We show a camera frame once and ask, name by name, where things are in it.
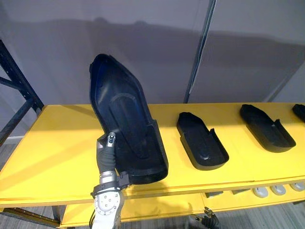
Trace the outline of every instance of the yellow tabletop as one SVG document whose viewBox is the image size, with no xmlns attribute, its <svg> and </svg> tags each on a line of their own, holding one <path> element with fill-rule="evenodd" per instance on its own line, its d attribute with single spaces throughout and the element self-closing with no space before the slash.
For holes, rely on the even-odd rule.
<svg viewBox="0 0 305 229">
<path fill-rule="evenodd" d="M 280 118 L 296 141 L 284 153 L 264 150 L 239 116 L 242 104 L 153 104 L 169 161 L 162 181 L 133 185 L 127 198 L 230 190 L 305 180 L 305 125 L 294 104 L 253 104 L 273 120 Z M 180 112 L 192 112 L 215 131 L 230 159 L 222 167 L 194 168 L 180 142 L 176 121 Z M 90 105 L 48 105 L 19 143 L 0 172 L 0 207 L 45 206 L 91 202 L 99 182 L 96 139 L 103 130 Z"/>
</svg>

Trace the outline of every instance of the gray wall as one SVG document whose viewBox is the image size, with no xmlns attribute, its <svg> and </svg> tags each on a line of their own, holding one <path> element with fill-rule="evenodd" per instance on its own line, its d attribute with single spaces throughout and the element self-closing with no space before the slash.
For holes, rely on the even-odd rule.
<svg viewBox="0 0 305 229">
<path fill-rule="evenodd" d="M 260 102 L 280 89 L 304 62 L 304 12 L 303 0 L 219 0 L 190 102 Z"/>
<path fill-rule="evenodd" d="M 305 103 L 305 63 L 275 96 L 273 102 Z"/>
<path fill-rule="evenodd" d="M 304 62 L 305 2 L 293 2 L 218 0 L 190 102 L 263 101 L 280 90 Z M 1 0 L 0 36 L 45 104 L 89 103 L 88 67 L 102 52 L 139 79 L 149 103 L 181 103 L 207 5 Z M 3 127 L 22 98 L 0 90 Z M 34 119 L 32 112 L 12 135 Z"/>
</svg>

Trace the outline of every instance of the black metal rack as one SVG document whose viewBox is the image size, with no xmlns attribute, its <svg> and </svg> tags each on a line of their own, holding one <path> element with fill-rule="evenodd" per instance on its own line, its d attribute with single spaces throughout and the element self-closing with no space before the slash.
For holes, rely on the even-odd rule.
<svg viewBox="0 0 305 229">
<path fill-rule="evenodd" d="M 11 54 L 5 47 L 2 40 L 0 40 L 0 64 L 4 69 L 10 80 L 0 77 L 0 84 L 14 88 L 18 90 L 25 99 L 25 103 L 16 112 L 16 114 L 8 121 L 4 128 L 0 132 L 0 146 L 8 138 L 20 120 L 25 114 L 33 108 L 36 114 L 39 114 L 43 108 L 43 103 L 37 96 L 29 82 L 26 80 L 22 71 L 12 58 Z"/>
</svg>

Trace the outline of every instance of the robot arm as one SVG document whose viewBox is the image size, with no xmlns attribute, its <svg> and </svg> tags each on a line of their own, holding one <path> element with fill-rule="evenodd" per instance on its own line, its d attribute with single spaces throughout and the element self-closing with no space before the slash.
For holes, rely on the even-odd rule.
<svg viewBox="0 0 305 229">
<path fill-rule="evenodd" d="M 95 210 L 95 217 L 90 221 L 90 225 L 93 221 L 92 229 L 114 229 L 120 225 L 121 209 L 124 204 L 121 190 L 128 186 L 129 180 L 126 173 L 121 173 L 120 177 L 116 176 L 114 144 L 114 132 L 109 133 L 105 147 L 97 142 L 97 153 L 102 154 L 100 163 L 103 169 L 100 184 L 94 187 L 91 194 Z"/>
</svg>

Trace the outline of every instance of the gray carpet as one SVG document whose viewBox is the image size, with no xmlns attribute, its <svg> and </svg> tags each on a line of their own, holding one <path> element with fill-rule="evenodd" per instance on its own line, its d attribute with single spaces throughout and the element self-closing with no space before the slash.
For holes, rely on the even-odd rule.
<svg viewBox="0 0 305 229">
<path fill-rule="evenodd" d="M 0 169 L 9 158 L 16 145 L 0 148 Z M 51 207 L 25 208 L 29 211 L 52 218 Z M 216 214 L 223 229 L 305 229 L 305 202 L 246 210 L 220 212 Z M 191 229 L 203 228 L 190 217 L 142 220 L 122 223 L 122 229 Z M 0 229 L 50 229 L 50 227 L 21 221 L 0 215 Z"/>
</svg>

